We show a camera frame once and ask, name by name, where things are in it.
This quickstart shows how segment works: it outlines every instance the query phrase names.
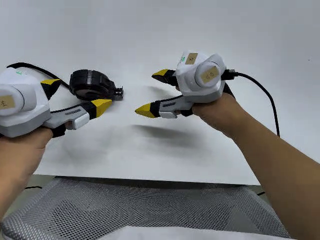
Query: cable connector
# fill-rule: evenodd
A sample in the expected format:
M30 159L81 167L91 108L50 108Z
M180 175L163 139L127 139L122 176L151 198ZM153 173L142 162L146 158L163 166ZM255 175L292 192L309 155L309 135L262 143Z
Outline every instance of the cable connector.
M233 80L236 77L236 71L234 69L226 69L221 75L221 80Z

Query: chair backrest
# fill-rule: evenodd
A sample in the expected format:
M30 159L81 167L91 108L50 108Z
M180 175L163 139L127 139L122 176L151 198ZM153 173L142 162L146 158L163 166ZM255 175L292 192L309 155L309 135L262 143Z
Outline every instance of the chair backrest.
M55 178L1 224L11 239L95 240L124 226L185 227L289 238L245 186L154 188Z

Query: forearm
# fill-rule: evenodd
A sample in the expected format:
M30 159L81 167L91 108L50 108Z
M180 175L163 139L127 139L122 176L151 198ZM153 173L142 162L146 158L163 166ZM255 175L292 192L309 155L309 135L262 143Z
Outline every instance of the forearm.
M0 221L12 202L23 191L27 182L27 177L18 177L10 172L2 172L0 178Z
M289 233L319 238L320 164L246 116L232 136Z

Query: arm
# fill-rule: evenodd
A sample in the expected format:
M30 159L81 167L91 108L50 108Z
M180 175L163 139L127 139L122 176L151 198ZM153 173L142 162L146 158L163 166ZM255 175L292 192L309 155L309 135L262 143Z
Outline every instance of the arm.
M0 220L37 169L52 131L39 128L16 138L0 138Z
M292 237L320 238L320 164L276 136L228 94L193 107L233 139Z

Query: white table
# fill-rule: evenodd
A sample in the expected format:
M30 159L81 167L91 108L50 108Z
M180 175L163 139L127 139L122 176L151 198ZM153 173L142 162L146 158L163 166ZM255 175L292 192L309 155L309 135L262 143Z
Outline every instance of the white table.
M272 94L283 139L319 161L319 1L0 0L0 66L28 62L65 81L95 69L124 99L52 140L36 174L259 184L237 146L196 116L149 119L134 110L177 96L151 78L184 50L219 53ZM275 131L268 98L244 78L236 99ZM52 109L78 103L63 87Z

